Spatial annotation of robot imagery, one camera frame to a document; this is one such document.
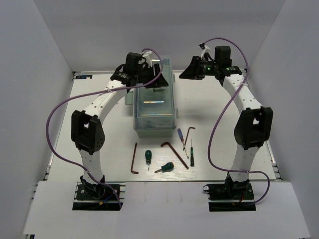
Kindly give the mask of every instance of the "screwdriver shaft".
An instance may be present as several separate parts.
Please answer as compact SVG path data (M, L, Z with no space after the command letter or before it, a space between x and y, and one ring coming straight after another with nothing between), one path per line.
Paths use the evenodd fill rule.
M186 157L187 157L187 159L189 159L189 156L188 156L188 153L187 153L187 149L186 149L185 144L184 144L184 140L182 141L182 143L183 143L183 146L184 146L184 149L185 149Z

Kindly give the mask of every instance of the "cable connector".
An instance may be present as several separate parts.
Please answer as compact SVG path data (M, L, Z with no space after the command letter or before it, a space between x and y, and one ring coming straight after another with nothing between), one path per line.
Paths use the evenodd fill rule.
M153 54L152 51L147 51L146 53L142 53L143 57L145 58L145 61L146 63L149 65L149 66L153 66L152 64L152 58L151 58L151 55Z
M243 86L248 86L248 83L244 83L243 81L240 82L240 84L243 85Z
M106 90L108 91L108 93L115 94L115 92L111 91L111 89L110 89L110 81L108 82Z
M204 59L205 59L204 55L205 55L206 53L210 53L210 48L209 48L207 45L205 45L205 43L199 44L199 47L203 50L203 51L201 52L200 58L201 58L202 60L204 60Z

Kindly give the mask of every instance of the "white backdrop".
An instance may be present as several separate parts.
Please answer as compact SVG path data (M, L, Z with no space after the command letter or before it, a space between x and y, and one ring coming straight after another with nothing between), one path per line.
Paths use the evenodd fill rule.
M46 118L70 94L72 72L32 0L0 2L0 238L16 239L51 155Z
M250 86L274 110L271 143L311 238L319 239L319 1L287 1L252 65Z
M255 58L285 0L34 0L72 71L114 70L153 47L184 69L198 44L234 40ZM243 66L233 51L235 64Z

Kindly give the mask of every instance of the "black mounting plate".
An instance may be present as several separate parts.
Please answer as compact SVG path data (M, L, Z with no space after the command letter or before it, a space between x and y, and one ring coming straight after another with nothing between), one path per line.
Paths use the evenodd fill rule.
M223 183L208 184L207 186L209 189L214 189L208 191L208 206L210 212L236 212L256 210L254 202L254 192L251 184L249 184L249 186L242 194L238 194L233 198L230 198L229 194L226 193L225 184Z
M117 190L117 195L120 197L121 187L123 184L111 184L114 190ZM74 211L119 211L120 205L116 196L112 193L109 187L104 188L105 192L101 198L95 198L89 189L79 183L75 194L75 201L73 202ZM100 202L110 197L107 202L100 205Z

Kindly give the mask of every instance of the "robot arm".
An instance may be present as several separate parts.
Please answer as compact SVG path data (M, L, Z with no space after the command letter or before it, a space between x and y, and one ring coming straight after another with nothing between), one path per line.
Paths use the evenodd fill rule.
M207 190L209 193L213 191L212 195L218 195L218 199L232 199L243 195L251 187L248 172L259 148L269 139L273 111L263 107L243 83L242 72L237 66L232 66L229 46L217 46L214 60L205 44L199 46L203 50L201 57L193 56L180 78L202 80L205 76L214 76L230 96L241 87L234 98L240 117L234 130L238 145L231 170L242 172L229 172L224 186L214 185Z
M100 182L105 182L101 169L100 149L105 143L105 135L102 124L104 119L128 92L126 89L112 92L112 89L131 87L136 84L145 84L154 79L160 73L159 64L149 64L151 52L144 55L129 53L125 64L118 67L111 76L108 87L105 90L109 92L99 95L83 111L74 111L71 120L71 139L78 148L83 166L89 173ZM168 86L167 81L160 75L156 81L147 86L147 88ZM82 184L90 189L91 194L100 197L104 193L100 184L96 184L87 172L80 178Z
M109 89L111 89L117 87L125 87L125 85L123 85L120 81L113 80L109 82L108 87ZM87 108L85 108L84 111L80 114L85 114L87 117L92 118L96 117L102 125L108 113L116 105L116 103L126 95L126 93L126 90L119 90L99 95L96 98L96 100L93 103L91 103ZM84 127L90 127L90 124L85 124ZM105 136L102 127L100 127L99 130L100 132L96 132L96 135L100 135L100 138L95 138L96 151L90 154L89 151L86 151L84 148L80 148L79 152L82 158L83 166L89 170L89 172L95 179L103 181L104 175L101 169L99 149L102 148L105 142ZM95 182L93 182L93 180L89 177L87 172L84 172L84 176L81 179L81 181L92 185L95 184Z
M239 74L226 76L223 81L223 87L230 96L233 96L243 84L243 80L244 77ZM264 129L262 125L265 123L265 119L261 119L261 122L260 120L257 122L256 117L253 116L250 119L245 117L243 120L242 115L246 116L249 113L255 112L260 118L266 114L270 114L272 117L272 111L270 108L264 108L262 104L256 100L246 84L243 85L237 96L234 98L234 103L241 113L241 117L235 127L235 139L238 144L231 170L250 171L256 153L263 145L263 142L269 138L270 126L268 129ZM251 132L244 132L245 128L254 126L257 127L256 132L253 132L252 130ZM246 182L249 179L248 173L230 172L229 175L233 182Z

